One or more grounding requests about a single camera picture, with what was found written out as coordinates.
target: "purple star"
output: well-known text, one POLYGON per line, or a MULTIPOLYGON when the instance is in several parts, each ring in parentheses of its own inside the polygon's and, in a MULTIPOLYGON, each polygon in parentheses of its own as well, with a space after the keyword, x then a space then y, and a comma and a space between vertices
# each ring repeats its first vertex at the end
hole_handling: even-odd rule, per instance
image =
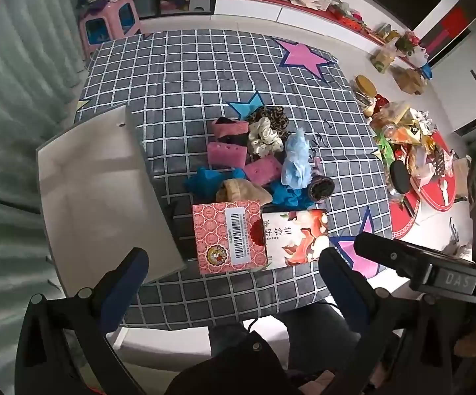
MULTIPOLYGON (((371 219, 370 208, 366 208, 364 218, 359 233, 373 233, 373 220, 371 219)), ((340 255, 348 262, 352 270, 360 272, 364 277, 374 277, 378 272, 378 264, 367 258, 360 257, 353 248, 355 236, 330 236, 329 241, 339 250, 340 255)))
POLYGON ((273 40, 287 50, 287 53, 284 55, 282 62, 280 63, 281 67, 303 67, 319 80, 326 81, 320 71, 320 67, 332 65, 334 62, 311 52, 305 44, 292 44, 275 38, 273 38, 273 40))

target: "white cabinet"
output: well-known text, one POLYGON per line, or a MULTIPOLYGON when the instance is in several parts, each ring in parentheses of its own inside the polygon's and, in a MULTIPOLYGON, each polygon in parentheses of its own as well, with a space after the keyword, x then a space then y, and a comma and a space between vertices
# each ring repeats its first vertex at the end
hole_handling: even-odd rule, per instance
POLYGON ((216 0, 214 14, 231 14, 276 21, 281 6, 256 0, 216 0))
POLYGON ((375 44, 366 37, 357 34, 355 31, 302 10, 283 7, 282 12, 278 17, 278 22, 293 27, 307 29, 323 36, 336 38, 337 40, 362 49, 369 54, 373 54, 379 49, 378 44, 375 44))
POLYGON ((476 119, 476 20, 471 33, 433 68, 434 87, 453 130, 476 119))

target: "wooden lid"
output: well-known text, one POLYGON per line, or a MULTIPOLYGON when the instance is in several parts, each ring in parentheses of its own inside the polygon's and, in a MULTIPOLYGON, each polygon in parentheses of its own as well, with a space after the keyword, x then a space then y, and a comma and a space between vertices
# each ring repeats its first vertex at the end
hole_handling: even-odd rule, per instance
POLYGON ((377 94, 377 89, 367 77, 358 75, 355 77, 355 82, 357 83, 358 88, 361 89, 361 92, 367 94, 369 97, 373 98, 377 94))

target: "white floor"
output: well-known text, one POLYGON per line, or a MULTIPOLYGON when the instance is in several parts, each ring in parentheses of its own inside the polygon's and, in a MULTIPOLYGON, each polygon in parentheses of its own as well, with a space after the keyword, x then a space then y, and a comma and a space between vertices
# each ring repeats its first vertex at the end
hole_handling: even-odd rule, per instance
MULTIPOLYGON (((144 33, 179 29, 232 29, 287 38, 324 49, 339 60, 348 80, 358 74, 364 74, 377 87, 378 93, 390 101, 406 100, 413 108, 429 111, 449 147, 454 148, 460 156, 466 153, 464 142, 451 131, 448 116, 430 86, 422 95, 402 92, 389 73, 378 73, 369 62, 369 55, 349 44, 299 28, 238 16, 177 16, 145 20, 142 24, 144 33)), ((472 237, 472 224, 466 201, 455 204, 445 213, 422 206, 417 218, 419 225, 414 225, 404 240, 442 250, 450 240, 450 218, 459 230, 460 243, 469 242, 472 237)), ((371 279, 370 283, 374 287, 382 286, 393 291, 406 281, 407 279, 398 277, 395 271, 385 270, 371 279)), ((267 317, 260 319, 253 328, 270 342, 281 363, 287 363, 289 342, 284 325, 272 317, 267 317)), ((174 332, 157 329, 124 329, 117 342, 117 348, 119 347, 118 354, 124 361, 161 370, 179 371, 210 357, 206 328, 174 332)))

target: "barcode sticker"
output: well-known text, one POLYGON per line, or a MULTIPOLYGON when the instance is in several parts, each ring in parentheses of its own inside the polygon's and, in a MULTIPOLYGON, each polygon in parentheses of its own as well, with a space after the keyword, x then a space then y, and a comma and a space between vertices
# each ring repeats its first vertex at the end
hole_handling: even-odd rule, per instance
POLYGON ((233 265, 250 263, 245 208, 226 208, 225 219, 227 221, 231 263, 233 265))

